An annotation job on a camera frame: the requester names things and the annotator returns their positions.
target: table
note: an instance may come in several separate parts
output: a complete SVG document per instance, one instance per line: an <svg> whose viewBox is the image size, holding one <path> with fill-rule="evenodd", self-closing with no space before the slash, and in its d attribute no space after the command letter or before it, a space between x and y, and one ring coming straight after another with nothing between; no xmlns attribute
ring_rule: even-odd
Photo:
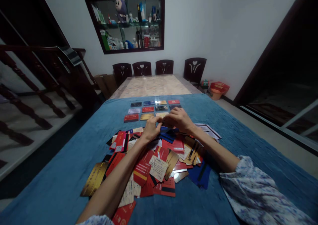
<svg viewBox="0 0 318 225"><path fill-rule="evenodd" d="M81 190L95 165L110 154L106 142L119 129L145 126L123 123L130 104L149 100L180 100L196 123L209 124L235 155L248 155L269 174L279 190L298 208L318 221L318 181L258 137L205 94L149 96L106 101L33 181L0 213L0 224L74 224L88 198ZM189 178L176 184L176 198L154 195L135 199L133 224L239 224L219 183L212 161L207 190Z"/></svg>
<svg viewBox="0 0 318 225"><path fill-rule="evenodd" d="M202 93L178 74L128 77L110 97L132 98Z"/></svg>

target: stuffed toy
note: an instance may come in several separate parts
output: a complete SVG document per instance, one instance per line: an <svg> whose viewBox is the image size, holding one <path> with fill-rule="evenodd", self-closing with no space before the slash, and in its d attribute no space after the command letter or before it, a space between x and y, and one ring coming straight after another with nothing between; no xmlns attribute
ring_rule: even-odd
<svg viewBox="0 0 318 225"><path fill-rule="evenodd" d="M127 14L125 0L116 0L116 10L118 12L118 14L117 14L118 21L121 23L125 23L126 22L126 14Z"/></svg>

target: towel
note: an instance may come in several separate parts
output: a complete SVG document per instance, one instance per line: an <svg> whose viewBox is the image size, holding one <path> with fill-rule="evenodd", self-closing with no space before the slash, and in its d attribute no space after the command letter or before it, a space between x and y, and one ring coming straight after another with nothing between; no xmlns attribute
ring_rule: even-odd
<svg viewBox="0 0 318 225"><path fill-rule="evenodd" d="M63 46L63 47L56 46L56 47L59 48L64 53L64 55L66 55L66 57L70 60L73 66L77 66L80 63L82 63L81 58L72 48L68 46Z"/></svg>

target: sleeve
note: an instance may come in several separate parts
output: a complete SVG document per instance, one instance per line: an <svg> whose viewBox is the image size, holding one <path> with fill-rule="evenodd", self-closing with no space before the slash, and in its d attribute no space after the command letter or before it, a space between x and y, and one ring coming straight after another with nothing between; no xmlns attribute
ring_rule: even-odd
<svg viewBox="0 0 318 225"><path fill-rule="evenodd" d="M103 216L93 215L89 219L87 219L85 222L79 223L77 225L114 225L114 223L106 215L103 215Z"/></svg>
<svg viewBox="0 0 318 225"><path fill-rule="evenodd" d="M222 188L236 215L248 224L317 224L292 204L274 180L238 156L235 172L220 173Z"/></svg>

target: chair back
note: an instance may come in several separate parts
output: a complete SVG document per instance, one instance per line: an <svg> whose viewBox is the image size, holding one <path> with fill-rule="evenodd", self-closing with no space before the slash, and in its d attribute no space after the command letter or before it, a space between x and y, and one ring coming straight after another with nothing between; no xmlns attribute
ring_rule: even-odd
<svg viewBox="0 0 318 225"><path fill-rule="evenodd" d="M156 74L173 74L173 60L157 61Z"/></svg>
<svg viewBox="0 0 318 225"><path fill-rule="evenodd" d="M132 64L135 76L151 75L151 63L140 61Z"/></svg>
<svg viewBox="0 0 318 225"><path fill-rule="evenodd" d="M127 77L132 77L132 65L129 63L119 63L113 65L115 80L119 87Z"/></svg>
<svg viewBox="0 0 318 225"><path fill-rule="evenodd" d="M190 58L185 60L185 70L183 78L190 82L200 84L205 63L205 58Z"/></svg>

